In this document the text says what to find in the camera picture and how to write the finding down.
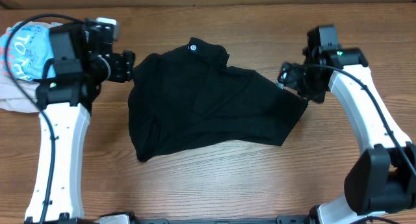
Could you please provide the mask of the black polo shirt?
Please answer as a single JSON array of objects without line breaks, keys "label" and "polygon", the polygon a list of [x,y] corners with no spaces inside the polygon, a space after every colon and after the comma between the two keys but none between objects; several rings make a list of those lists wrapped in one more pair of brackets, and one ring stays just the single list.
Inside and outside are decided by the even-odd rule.
[{"label": "black polo shirt", "polygon": [[134,68],[129,134],[139,161],[229,140],[284,143],[307,102],[228,58],[221,45],[191,38]]}]

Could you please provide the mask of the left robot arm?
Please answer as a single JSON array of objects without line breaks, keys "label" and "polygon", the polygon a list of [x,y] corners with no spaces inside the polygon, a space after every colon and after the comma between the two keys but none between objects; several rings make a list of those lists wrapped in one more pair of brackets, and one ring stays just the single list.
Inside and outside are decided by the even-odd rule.
[{"label": "left robot arm", "polygon": [[81,177],[83,147],[92,103],[104,81],[132,79],[135,54],[114,53],[115,19],[66,23],[49,31],[55,76],[42,76],[36,89],[41,144],[36,182],[25,223],[85,223]]}]

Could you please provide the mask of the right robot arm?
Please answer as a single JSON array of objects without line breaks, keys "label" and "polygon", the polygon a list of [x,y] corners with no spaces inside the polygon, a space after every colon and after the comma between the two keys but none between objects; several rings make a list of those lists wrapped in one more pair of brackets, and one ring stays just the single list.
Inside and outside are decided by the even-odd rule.
[{"label": "right robot arm", "polygon": [[284,63],[277,86],[323,103],[331,92],[344,109],[360,157],[344,180],[344,192],[308,215],[278,216],[277,223],[366,223],[415,208],[415,145],[400,129],[373,83],[358,48],[345,49],[333,25],[307,33],[303,64]]}]

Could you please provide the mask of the light blue printed shirt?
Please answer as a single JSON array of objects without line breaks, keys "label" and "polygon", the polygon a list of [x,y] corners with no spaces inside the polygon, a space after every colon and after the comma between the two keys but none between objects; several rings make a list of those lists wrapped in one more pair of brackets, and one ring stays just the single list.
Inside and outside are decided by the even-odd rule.
[{"label": "light blue printed shirt", "polygon": [[9,45],[6,42],[14,27],[7,28],[1,36],[1,72],[5,75],[11,72],[24,81],[41,79],[44,64],[53,58],[49,29],[55,26],[55,23],[30,22],[19,29]]}]

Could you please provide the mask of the beige folded garment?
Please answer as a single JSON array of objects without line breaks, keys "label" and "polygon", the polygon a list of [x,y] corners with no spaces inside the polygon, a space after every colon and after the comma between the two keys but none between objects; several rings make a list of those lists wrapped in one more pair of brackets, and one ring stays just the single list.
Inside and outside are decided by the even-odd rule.
[{"label": "beige folded garment", "polygon": [[[36,88],[38,83],[34,81],[24,81],[16,79],[19,85],[23,88],[30,98],[36,98]],[[5,75],[1,72],[1,108],[3,110],[23,112],[23,113],[35,113],[38,109],[26,98],[17,86],[12,82],[10,74]]]}]

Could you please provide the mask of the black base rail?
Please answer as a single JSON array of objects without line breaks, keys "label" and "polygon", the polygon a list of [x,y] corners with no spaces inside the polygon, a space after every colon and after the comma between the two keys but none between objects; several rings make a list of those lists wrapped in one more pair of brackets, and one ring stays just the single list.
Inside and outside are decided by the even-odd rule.
[{"label": "black base rail", "polygon": [[192,219],[169,220],[166,218],[140,219],[134,212],[117,212],[101,216],[93,221],[99,224],[319,224],[318,218],[309,215],[277,216],[276,218],[248,219]]}]

